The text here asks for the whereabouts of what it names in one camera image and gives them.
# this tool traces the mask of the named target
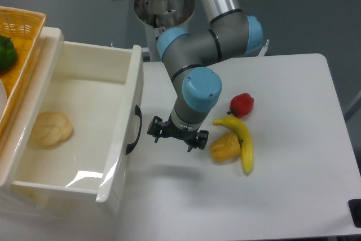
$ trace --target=orange basket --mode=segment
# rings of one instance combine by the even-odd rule
[[[26,75],[30,71],[32,54],[45,18],[46,15],[39,12],[0,6],[0,34],[11,38],[17,52],[16,63],[0,72],[0,80],[5,86],[8,97],[4,111],[0,112],[0,137],[14,111],[16,102],[19,102],[20,92]]]

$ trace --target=yellow banana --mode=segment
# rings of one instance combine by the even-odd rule
[[[213,120],[213,125],[222,125],[236,133],[241,145],[242,167],[246,174],[250,173],[253,167],[253,144],[252,137],[247,126],[235,116],[226,116]]]

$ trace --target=gray wall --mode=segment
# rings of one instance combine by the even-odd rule
[[[46,25],[60,28],[67,41],[144,47],[144,29],[134,15],[133,1],[0,0],[0,5],[46,13]],[[265,37],[271,40],[271,55],[318,52],[326,56],[342,108],[361,90],[361,0],[239,1],[246,14],[262,22]],[[198,4],[190,32],[207,28]],[[348,127],[355,149],[361,152],[361,112]]]

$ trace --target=drawer handle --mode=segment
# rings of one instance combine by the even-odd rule
[[[137,139],[135,140],[135,142],[128,144],[127,148],[126,148],[126,152],[125,154],[130,154],[132,152],[132,150],[134,150],[135,146],[138,143],[139,137],[140,137],[140,132],[142,131],[142,111],[140,110],[140,107],[138,107],[138,105],[135,105],[135,115],[137,115],[140,118],[140,125],[139,125],[139,131],[138,131],[138,135],[137,135]]]

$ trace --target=white cabinet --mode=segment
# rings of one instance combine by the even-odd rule
[[[141,126],[142,49],[63,42],[59,29],[44,28],[36,54],[19,111],[1,138],[0,207],[64,215],[70,200],[78,199],[115,214],[127,146]],[[66,141],[44,147],[29,137],[43,111],[69,116],[74,128]],[[23,203],[30,208],[17,210]]]

